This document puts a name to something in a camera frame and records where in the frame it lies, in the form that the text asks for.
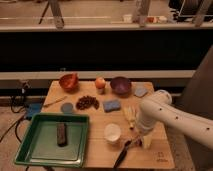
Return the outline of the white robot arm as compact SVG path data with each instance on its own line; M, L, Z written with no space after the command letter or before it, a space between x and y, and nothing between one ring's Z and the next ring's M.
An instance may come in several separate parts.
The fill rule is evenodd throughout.
M213 120L174 108L167 91L158 90L143 97L139 109L136 127L142 136L148 135L160 121L213 150Z

